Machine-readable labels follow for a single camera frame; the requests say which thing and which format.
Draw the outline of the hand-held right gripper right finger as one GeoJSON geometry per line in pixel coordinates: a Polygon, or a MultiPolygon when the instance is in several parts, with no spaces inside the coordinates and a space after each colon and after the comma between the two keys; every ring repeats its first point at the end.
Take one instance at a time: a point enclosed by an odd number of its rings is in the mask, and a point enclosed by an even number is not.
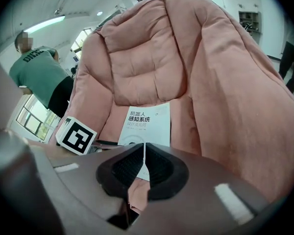
{"type": "Polygon", "coordinates": [[[221,164],[148,143],[151,188],[138,235],[241,234],[268,206],[265,197],[221,164]]]}

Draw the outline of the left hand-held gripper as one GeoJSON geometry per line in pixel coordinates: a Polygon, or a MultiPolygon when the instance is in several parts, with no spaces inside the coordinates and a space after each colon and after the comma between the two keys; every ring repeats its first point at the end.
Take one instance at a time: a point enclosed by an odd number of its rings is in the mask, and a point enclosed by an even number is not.
{"type": "Polygon", "coordinates": [[[118,147],[117,142],[97,139],[97,132],[75,119],[67,117],[56,135],[57,145],[77,155],[87,155],[118,147]]]}

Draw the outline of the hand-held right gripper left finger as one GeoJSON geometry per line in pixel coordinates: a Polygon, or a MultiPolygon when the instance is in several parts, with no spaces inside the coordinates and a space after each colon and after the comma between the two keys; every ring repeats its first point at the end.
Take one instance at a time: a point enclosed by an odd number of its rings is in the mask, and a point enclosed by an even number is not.
{"type": "Polygon", "coordinates": [[[48,194],[61,215],[81,221],[134,221],[128,190],[143,165],[144,145],[74,156],[51,163],[48,194]]]}

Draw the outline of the white book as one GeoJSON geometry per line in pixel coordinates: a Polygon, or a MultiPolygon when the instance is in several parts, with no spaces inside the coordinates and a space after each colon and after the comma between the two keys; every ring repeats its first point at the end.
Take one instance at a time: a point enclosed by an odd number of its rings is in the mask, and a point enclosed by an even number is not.
{"type": "Polygon", "coordinates": [[[170,146],[170,104],[151,107],[130,106],[122,127],[118,145],[154,143],[170,146]]]}

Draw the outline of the pink cushioned armchair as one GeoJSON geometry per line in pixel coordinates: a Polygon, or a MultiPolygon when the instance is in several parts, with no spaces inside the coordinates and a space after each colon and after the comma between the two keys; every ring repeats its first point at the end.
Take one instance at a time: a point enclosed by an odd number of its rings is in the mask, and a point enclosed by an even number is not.
{"type": "Polygon", "coordinates": [[[131,106],[170,104],[173,148],[210,158],[272,202],[294,185],[294,95],[211,0],[145,0],[83,44],[66,117],[118,141],[131,106]]]}

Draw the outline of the window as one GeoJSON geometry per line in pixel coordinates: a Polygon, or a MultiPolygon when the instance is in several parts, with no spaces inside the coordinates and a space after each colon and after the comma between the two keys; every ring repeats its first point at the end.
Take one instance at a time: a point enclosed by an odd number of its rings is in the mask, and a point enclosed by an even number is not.
{"type": "Polygon", "coordinates": [[[71,50],[76,55],[80,56],[83,43],[88,37],[88,35],[90,35],[91,33],[92,33],[92,30],[90,28],[84,29],[79,33],[79,35],[77,36],[77,38],[75,39],[75,41],[73,42],[71,46],[71,50]]]}
{"type": "Polygon", "coordinates": [[[22,106],[16,122],[40,142],[48,142],[60,118],[34,96],[30,95],[22,106]]]}

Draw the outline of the long ceiling light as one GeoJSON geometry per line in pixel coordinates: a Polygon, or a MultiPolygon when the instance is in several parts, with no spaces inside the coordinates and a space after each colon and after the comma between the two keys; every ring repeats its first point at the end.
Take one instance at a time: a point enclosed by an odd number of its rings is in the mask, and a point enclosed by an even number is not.
{"type": "Polygon", "coordinates": [[[43,22],[40,22],[40,23],[37,23],[25,30],[23,30],[23,32],[27,32],[28,34],[31,34],[33,32],[36,32],[42,28],[45,28],[49,25],[52,25],[52,24],[55,24],[55,23],[58,23],[58,22],[61,22],[65,19],[65,15],[62,15],[62,16],[58,16],[58,17],[54,17],[52,19],[49,19],[49,20],[46,20],[46,21],[43,21],[43,22]]]}

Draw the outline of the white shelf unit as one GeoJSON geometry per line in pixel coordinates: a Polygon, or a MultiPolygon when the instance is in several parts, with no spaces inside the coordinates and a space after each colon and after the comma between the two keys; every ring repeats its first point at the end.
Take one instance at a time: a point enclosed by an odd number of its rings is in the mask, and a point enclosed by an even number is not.
{"type": "Polygon", "coordinates": [[[239,23],[250,34],[261,32],[259,12],[239,11],[239,23]]]}

